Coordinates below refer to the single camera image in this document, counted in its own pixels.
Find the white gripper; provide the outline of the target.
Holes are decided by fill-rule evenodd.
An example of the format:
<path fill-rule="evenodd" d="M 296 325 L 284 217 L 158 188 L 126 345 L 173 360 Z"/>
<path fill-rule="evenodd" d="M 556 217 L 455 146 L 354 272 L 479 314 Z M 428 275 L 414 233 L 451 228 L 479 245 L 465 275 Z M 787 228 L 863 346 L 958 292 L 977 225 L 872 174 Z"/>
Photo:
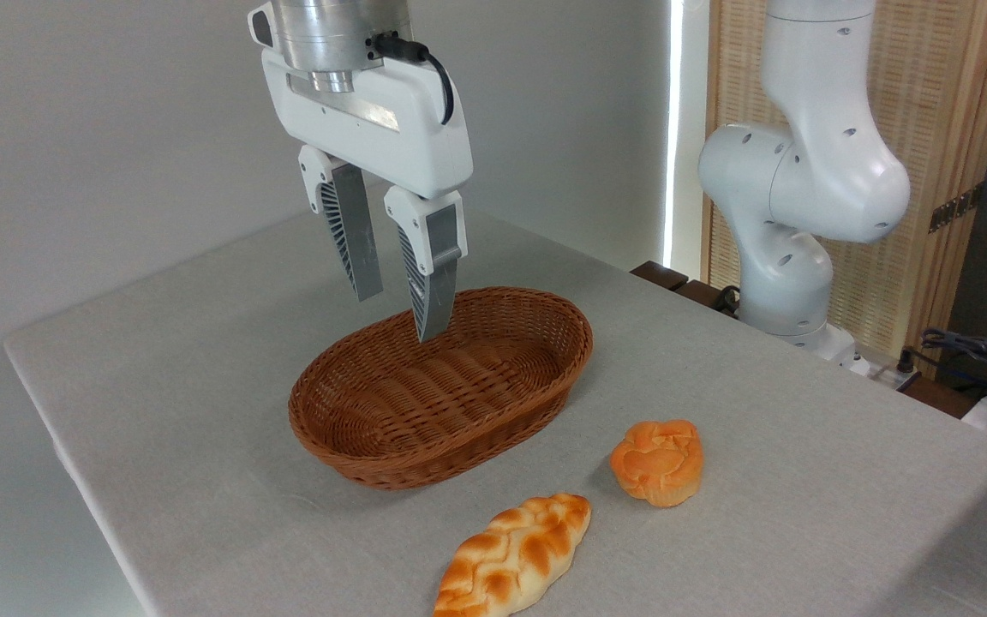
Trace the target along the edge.
<path fill-rule="evenodd" d="M 361 169 L 400 186 L 388 189 L 385 207 L 398 230 L 416 336 L 434 339 L 450 324 L 467 255 L 462 196 L 453 191 L 474 170 L 462 102 L 443 124 L 441 77 L 427 65 L 386 59 L 353 75 L 352 93 L 318 93 L 279 52 L 264 48 L 261 63 L 278 120 L 305 144 L 298 163 L 307 199 L 325 216 L 357 301 L 383 291 Z"/>

